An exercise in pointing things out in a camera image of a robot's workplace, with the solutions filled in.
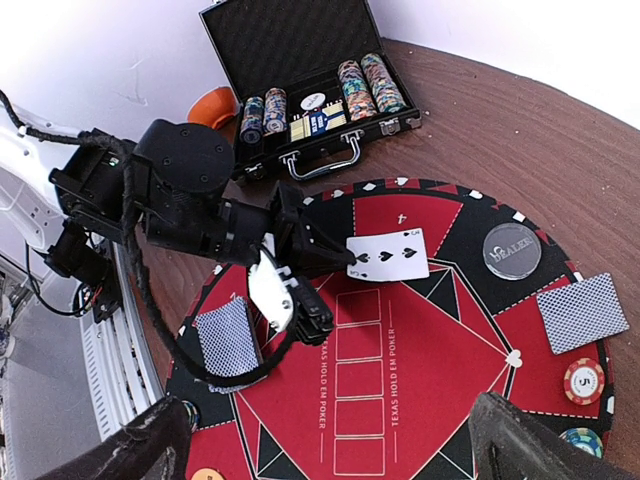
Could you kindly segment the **orange big blind button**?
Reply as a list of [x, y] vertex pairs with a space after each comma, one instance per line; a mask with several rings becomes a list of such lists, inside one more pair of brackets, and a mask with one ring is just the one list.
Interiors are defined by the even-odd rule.
[[224, 480], [224, 477], [213, 468], [201, 468], [193, 473], [191, 480]]

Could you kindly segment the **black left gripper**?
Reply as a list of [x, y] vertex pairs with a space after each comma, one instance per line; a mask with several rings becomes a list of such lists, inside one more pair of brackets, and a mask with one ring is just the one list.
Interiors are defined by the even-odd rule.
[[344, 270], [356, 261], [304, 213], [301, 192], [279, 183], [268, 206], [227, 199], [234, 169], [229, 143], [209, 127], [158, 119], [143, 137], [119, 140], [95, 129], [49, 175], [68, 218], [113, 242], [124, 241], [129, 199], [148, 242], [170, 250], [250, 266], [266, 234], [273, 258], [298, 280]]

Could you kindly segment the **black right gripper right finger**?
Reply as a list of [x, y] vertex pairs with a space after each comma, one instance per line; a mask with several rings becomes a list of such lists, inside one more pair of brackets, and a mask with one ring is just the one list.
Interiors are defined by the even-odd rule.
[[480, 394], [469, 416], [479, 479], [633, 479], [559, 438], [501, 395]]

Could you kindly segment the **black poker chip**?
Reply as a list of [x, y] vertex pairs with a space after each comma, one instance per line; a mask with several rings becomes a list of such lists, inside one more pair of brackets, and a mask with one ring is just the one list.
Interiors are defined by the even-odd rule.
[[189, 400], [183, 400], [182, 404], [183, 404], [183, 406], [185, 407], [185, 409], [187, 411], [187, 416], [188, 416], [191, 432], [195, 433], [197, 431], [197, 429], [198, 429], [199, 421], [200, 421], [199, 411], [198, 411], [197, 407], [195, 406], [195, 404], [192, 403]]

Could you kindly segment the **grey playing card deck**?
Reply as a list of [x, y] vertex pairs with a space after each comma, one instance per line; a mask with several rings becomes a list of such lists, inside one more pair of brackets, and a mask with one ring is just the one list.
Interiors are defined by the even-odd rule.
[[234, 377], [263, 363], [247, 301], [236, 297], [195, 319], [205, 368], [213, 375]]

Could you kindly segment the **three of spades card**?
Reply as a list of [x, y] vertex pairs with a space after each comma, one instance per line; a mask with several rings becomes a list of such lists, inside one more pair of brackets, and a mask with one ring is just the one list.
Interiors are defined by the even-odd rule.
[[424, 279], [430, 275], [421, 228], [349, 237], [346, 247], [355, 256], [355, 263], [346, 269], [350, 278], [398, 282]]

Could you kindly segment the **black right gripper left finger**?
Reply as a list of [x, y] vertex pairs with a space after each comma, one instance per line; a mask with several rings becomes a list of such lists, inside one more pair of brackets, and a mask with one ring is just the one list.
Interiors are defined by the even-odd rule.
[[176, 397], [164, 397], [95, 448], [43, 479], [141, 479], [157, 462], [163, 479], [186, 477], [192, 430]]

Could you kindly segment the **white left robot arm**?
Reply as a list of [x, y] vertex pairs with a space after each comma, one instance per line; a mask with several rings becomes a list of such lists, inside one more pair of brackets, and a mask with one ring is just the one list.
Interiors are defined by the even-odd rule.
[[151, 244], [244, 267], [269, 260], [297, 281], [355, 261], [305, 216], [290, 185], [278, 184], [265, 208], [225, 198], [233, 152], [209, 127], [160, 119], [132, 142], [49, 127], [8, 99], [2, 106], [1, 210], [60, 276], [107, 281], [107, 261], [88, 244], [96, 233], [124, 247], [148, 293], [137, 227]]

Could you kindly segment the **red five poker chip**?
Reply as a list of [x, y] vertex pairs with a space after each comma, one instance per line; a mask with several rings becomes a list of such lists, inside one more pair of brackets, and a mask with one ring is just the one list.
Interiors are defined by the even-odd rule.
[[585, 357], [567, 368], [563, 380], [564, 392], [569, 400], [581, 406], [593, 404], [605, 387], [605, 372], [595, 360]]

